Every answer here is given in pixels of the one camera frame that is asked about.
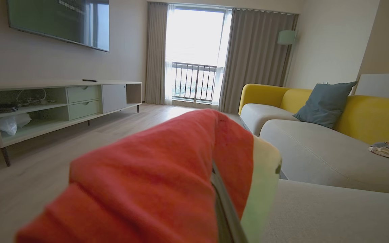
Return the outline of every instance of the green lampshade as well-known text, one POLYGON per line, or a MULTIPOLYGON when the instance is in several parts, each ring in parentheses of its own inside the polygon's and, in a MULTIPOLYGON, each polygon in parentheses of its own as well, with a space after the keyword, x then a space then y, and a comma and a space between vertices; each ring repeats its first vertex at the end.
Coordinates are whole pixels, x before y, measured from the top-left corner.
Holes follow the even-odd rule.
POLYGON ((293 30, 280 31, 278 34, 278 41, 280 45, 292 45, 295 43, 296 33, 293 30))

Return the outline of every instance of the red fabric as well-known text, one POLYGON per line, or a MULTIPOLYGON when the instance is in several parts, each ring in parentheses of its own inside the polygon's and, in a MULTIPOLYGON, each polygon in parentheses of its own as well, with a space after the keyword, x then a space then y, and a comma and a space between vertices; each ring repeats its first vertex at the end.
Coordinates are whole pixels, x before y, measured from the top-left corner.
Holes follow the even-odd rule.
POLYGON ((253 136, 213 110, 189 112, 90 152, 17 242, 217 242, 212 157, 241 218, 253 136))

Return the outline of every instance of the tv screen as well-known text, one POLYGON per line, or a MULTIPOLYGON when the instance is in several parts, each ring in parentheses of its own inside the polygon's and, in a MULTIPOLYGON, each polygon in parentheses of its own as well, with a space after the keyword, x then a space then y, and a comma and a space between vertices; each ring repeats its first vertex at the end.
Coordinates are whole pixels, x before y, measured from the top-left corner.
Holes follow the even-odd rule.
POLYGON ((7 0, 11 28, 109 51, 109 0, 7 0))

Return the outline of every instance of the white media console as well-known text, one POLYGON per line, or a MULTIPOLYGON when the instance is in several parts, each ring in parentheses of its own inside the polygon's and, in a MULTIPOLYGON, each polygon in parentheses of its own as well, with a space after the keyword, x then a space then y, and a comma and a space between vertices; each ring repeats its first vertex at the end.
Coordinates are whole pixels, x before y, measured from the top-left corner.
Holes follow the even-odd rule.
POLYGON ((48 80, 0 85, 0 104, 16 103, 23 96, 46 93, 47 104, 21 106, 15 112, 0 113, 0 118, 27 113, 31 121, 16 134, 0 131, 0 148, 7 166, 6 147, 77 123, 118 112, 142 103, 142 83, 116 80, 48 80))

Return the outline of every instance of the sofa armrest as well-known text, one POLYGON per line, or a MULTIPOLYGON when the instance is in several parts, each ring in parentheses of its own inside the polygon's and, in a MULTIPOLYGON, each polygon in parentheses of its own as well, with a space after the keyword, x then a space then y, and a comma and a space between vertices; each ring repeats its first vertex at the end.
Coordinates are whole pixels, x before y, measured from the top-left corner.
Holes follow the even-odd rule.
POLYGON ((284 93, 288 90, 289 88, 284 87, 249 83, 242 89, 238 114, 241 115, 242 107, 249 103, 263 104, 280 108, 284 93))

